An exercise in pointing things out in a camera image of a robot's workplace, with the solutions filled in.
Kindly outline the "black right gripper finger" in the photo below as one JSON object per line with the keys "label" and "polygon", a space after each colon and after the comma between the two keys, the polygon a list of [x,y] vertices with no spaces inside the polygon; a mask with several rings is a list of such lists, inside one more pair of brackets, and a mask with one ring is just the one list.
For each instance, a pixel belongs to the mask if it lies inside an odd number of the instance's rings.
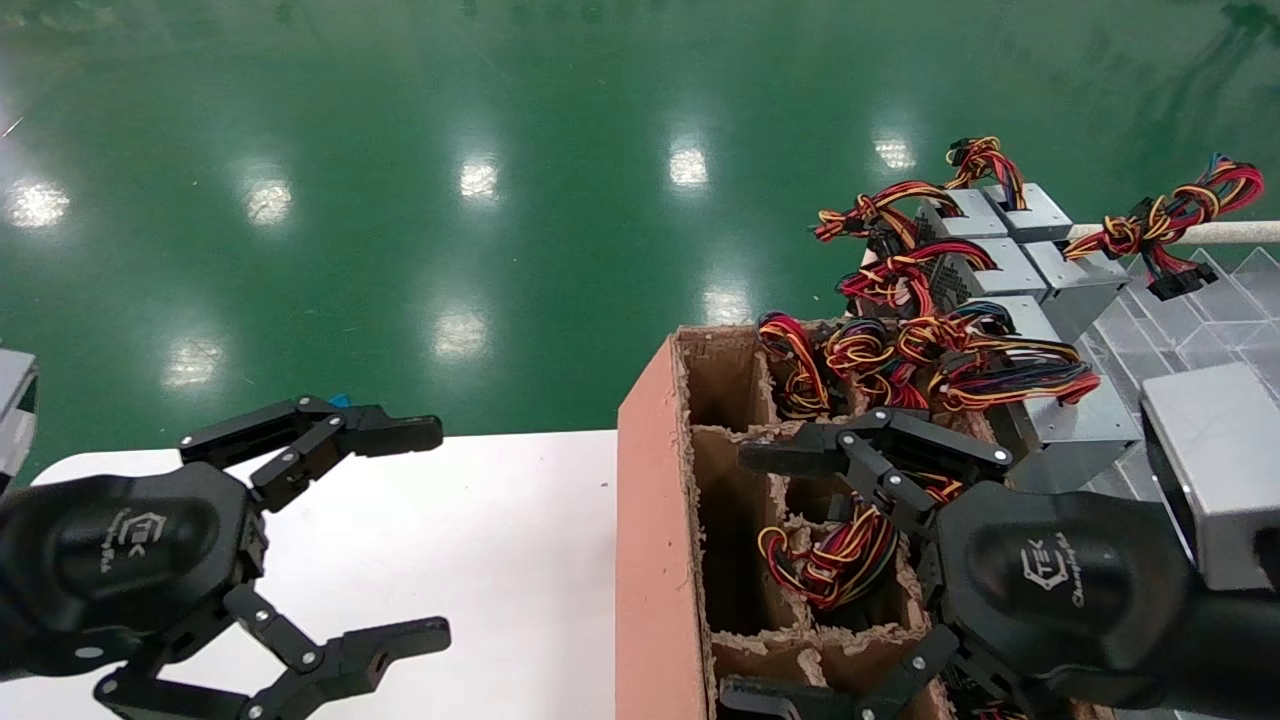
{"label": "black right gripper finger", "polygon": [[736,674],[721,680],[719,701],[778,719],[906,719],[941,683],[984,694],[982,719],[1069,719],[1068,675],[1083,669],[1085,647],[1073,635],[1030,628],[1024,638],[980,637],[936,625],[861,692]]}
{"label": "black right gripper finger", "polygon": [[1001,482],[1012,454],[936,425],[915,410],[873,407],[844,424],[806,421],[786,439],[749,441],[740,448],[740,464],[791,478],[840,477],[897,530],[931,536],[942,501],[918,475],[941,475],[963,488]]}

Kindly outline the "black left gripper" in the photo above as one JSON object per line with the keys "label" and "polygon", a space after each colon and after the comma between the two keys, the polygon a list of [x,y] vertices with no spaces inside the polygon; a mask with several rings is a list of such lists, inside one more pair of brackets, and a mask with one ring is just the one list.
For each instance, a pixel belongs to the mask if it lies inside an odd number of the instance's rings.
{"label": "black left gripper", "polygon": [[[443,439],[434,415],[394,418],[379,405],[301,396],[186,436],[182,462],[196,464],[174,471],[99,474],[6,496],[3,680],[77,676],[143,653],[95,687],[95,700],[122,719],[307,719],[371,694],[393,662],[447,650],[449,623],[422,618],[315,644],[248,587],[265,566],[260,510],[279,512],[349,455],[426,452]],[[220,471],[264,456],[251,492]],[[247,696],[159,676],[163,660],[189,659],[232,618],[284,664],[273,684]]]}

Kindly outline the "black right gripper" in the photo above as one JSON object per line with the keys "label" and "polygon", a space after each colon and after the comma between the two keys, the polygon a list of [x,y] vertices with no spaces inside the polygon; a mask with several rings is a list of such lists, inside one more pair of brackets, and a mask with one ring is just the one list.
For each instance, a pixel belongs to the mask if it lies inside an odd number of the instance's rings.
{"label": "black right gripper", "polygon": [[1144,698],[1204,588],[1160,503],[984,482],[934,523],[943,615],[1010,682]]}

